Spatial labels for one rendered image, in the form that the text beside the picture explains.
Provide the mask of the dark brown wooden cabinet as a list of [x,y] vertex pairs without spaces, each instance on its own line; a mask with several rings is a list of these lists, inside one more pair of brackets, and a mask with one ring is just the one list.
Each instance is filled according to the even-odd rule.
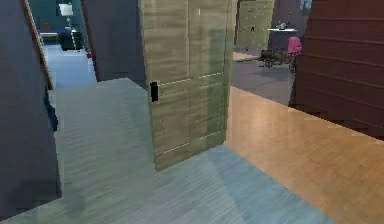
[[384,140],[384,0],[313,0],[289,105]]

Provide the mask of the brown wooden door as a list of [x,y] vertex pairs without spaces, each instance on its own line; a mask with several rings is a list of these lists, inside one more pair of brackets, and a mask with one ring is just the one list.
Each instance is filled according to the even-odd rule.
[[47,67],[47,62],[44,57],[43,53],[43,46],[40,41],[40,35],[37,31],[36,25],[34,23],[34,19],[32,16],[32,12],[29,6],[29,1],[28,0],[20,0],[21,7],[23,9],[24,17],[25,17],[25,22],[27,24],[30,36],[32,38],[32,46],[33,49],[38,57],[38,62],[40,64],[40,70],[42,72],[45,85],[49,90],[53,90],[53,82],[52,82],[52,77],[48,71]]

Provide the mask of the olive wooden room door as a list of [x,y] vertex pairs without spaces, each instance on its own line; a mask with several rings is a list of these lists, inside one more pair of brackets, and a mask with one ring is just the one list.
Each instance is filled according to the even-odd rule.
[[[140,0],[155,169],[226,139],[234,0]],[[151,101],[150,83],[159,99]]]

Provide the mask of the olive chest of drawers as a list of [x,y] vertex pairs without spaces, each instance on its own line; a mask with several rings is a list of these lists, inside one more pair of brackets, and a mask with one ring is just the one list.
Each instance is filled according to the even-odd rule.
[[268,48],[275,0],[241,0],[239,2],[236,46]]

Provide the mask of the dark clutter on floor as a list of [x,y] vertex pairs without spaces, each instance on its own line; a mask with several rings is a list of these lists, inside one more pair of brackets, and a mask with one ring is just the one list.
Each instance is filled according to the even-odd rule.
[[271,68],[273,65],[290,64],[294,58],[294,54],[279,50],[262,50],[258,61],[264,63],[264,67]]

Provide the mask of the white floor lamp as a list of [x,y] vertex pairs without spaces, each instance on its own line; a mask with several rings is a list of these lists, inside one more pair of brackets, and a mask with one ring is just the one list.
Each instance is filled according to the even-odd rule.
[[60,4],[59,9],[60,9],[61,15],[65,17],[67,20],[67,23],[68,23],[67,29],[72,30],[71,17],[74,15],[72,5]]

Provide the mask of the pink office chair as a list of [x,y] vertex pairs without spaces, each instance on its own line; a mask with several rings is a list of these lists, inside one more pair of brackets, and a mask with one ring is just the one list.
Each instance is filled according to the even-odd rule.
[[289,59],[289,71],[291,73],[296,72],[296,58],[301,53],[302,42],[299,37],[290,37],[288,39],[287,56]]

